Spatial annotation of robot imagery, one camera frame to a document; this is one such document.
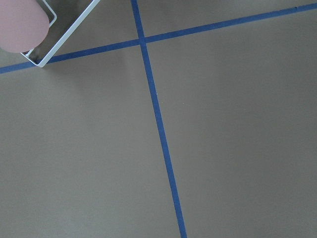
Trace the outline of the pink cup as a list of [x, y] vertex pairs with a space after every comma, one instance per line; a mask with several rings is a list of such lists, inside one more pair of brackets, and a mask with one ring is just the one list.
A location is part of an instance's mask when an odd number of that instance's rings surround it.
[[0, 2], [0, 47], [22, 53], [38, 46], [49, 31], [49, 18], [35, 0]]

